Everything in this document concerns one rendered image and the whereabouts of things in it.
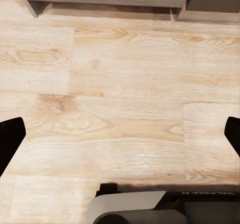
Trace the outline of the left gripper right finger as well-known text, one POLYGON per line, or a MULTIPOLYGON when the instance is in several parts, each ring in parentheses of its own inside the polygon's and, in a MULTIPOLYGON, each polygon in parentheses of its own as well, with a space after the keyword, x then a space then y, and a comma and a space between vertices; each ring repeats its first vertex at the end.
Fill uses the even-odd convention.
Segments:
POLYGON ((240 157, 240 119, 228 117, 224 135, 240 157))

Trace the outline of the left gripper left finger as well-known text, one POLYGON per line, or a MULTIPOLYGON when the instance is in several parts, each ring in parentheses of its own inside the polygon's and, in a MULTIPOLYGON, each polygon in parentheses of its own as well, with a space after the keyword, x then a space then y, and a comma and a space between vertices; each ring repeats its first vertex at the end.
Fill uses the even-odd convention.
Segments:
POLYGON ((25 137, 22 117, 0 122, 0 177, 25 137))

